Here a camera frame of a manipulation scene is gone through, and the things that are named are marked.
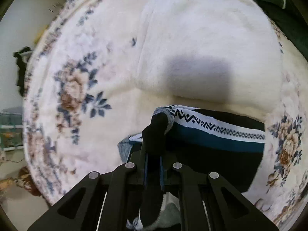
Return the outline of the floral cream bed blanket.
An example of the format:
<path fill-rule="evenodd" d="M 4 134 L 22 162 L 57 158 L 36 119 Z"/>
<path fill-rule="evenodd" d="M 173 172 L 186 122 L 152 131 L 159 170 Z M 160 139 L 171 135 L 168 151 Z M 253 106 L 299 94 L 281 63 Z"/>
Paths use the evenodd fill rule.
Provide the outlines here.
<path fill-rule="evenodd" d="M 280 230 L 307 217 L 307 60 L 267 16 L 282 58 L 270 112 L 142 90 L 137 38 L 150 0 L 68 0 L 28 62 L 25 155 L 39 191 L 55 204 L 91 171 L 124 162 L 118 144 L 141 133 L 157 108 L 179 105 L 244 116 L 264 125 L 265 145 L 243 194 Z"/>

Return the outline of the folded white fleece garment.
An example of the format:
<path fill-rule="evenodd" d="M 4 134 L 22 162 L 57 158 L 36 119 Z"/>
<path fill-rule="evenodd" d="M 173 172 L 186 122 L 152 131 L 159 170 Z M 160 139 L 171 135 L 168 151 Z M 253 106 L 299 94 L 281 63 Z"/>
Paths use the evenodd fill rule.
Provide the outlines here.
<path fill-rule="evenodd" d="M 142 90 L 266 112 L 278 102 L 279 44 L 253 1 L 150 0 L 137 47 Z"/>

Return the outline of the dark green folded blanket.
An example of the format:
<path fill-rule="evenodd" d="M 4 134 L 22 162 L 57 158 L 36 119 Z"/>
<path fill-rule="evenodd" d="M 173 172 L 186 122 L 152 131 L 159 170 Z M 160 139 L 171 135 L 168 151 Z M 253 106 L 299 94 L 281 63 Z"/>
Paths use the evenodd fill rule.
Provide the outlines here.
<path fill-rule="evenodd" d="M 256 0 L 265 14 L 307 59 L 307 24 L 291 0 Z"/>

